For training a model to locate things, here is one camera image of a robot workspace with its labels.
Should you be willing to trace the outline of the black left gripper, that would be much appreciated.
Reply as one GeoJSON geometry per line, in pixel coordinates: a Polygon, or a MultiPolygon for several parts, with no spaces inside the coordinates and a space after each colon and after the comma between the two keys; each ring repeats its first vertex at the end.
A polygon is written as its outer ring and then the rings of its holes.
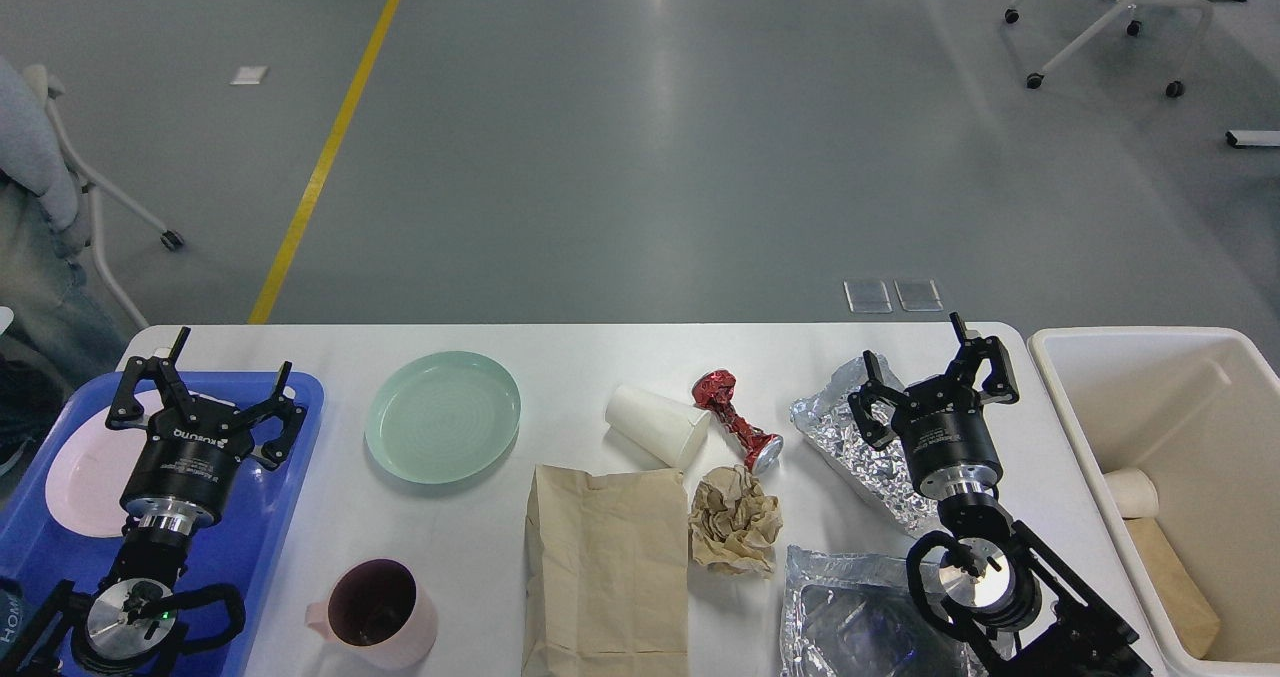
{"type": "Polygon", "coordinates": [[[193,421],[193,395],[177,370],[189,334],[188,326],[180,328],[168,354],[128,358],[108,408],[110,430],[143,426],[146,431],[120,498],[137,529],[192,535],[219,525],[244,459],[266,471],[279,468],[307,417],[307,408],[285,395],[292,363],[284,361],[265,401],[238,410],[197,394],[193,421]],[[141,381],[151,381],[164,404],[148,418],[136,395],[141,381]],[[252,430],[269,418],[278,418],[280,433],[257,444],[252,430]]]}

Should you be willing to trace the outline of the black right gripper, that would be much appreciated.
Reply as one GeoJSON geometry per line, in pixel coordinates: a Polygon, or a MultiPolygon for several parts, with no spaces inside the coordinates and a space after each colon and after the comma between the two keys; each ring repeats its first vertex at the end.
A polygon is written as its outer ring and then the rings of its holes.
{"type": "Polygon", "coordinates": [[[948,314],[959,349],[943,375],[904,392],[884,381],[874,352],[863,352],[865,381],[847,402],[860,439],[884,452],[897,439],[916,493],[945,500],[966,493],[997,495],[1004,468],[983,416],[983,404],[1015,404],[1020,392],[1009,349],[996,337],[970,331],[960,314],[948,314]],[[876,404],[893,411],[876,418],[876,404]]]}

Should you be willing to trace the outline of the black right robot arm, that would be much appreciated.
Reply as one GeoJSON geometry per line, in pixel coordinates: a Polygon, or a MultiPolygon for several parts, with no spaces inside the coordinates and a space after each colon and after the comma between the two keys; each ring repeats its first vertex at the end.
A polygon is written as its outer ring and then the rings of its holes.
{"type": "Polygon", "coordinates": [[[861,440],[900,444],[913,490],[937,509],[940,529],[906,557],[913,604],[991,676],[1152,674],[1138,632],[1000,504],[984,408],[1018,402],[1018,385],[1001,340],[948,320],[959,346],[945,372],[897,389],[865,352],[865,381],[847,395],[861,440]]]}

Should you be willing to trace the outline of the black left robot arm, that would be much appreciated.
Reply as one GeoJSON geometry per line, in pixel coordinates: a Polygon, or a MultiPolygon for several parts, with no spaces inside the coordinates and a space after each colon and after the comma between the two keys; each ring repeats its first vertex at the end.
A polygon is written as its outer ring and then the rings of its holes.
{"type": "Polygon", "coordinates": [[[92,593],[59,581],[3,657],[5,676],[60,674],[60,648],[95,674],[168,676],[179,658],[244,630],[237,586],[180,591],[178,582],[195,536],[221,522],[239,468],[279,468],[308,408],[288,394],[291,362],[256,404],[192,393],[177,369],[188,337],[182,329],[166,354],[131,358],[108,408],[106,427],[146,435],[122,489],[123,541],[109,572],[92,593]]]}

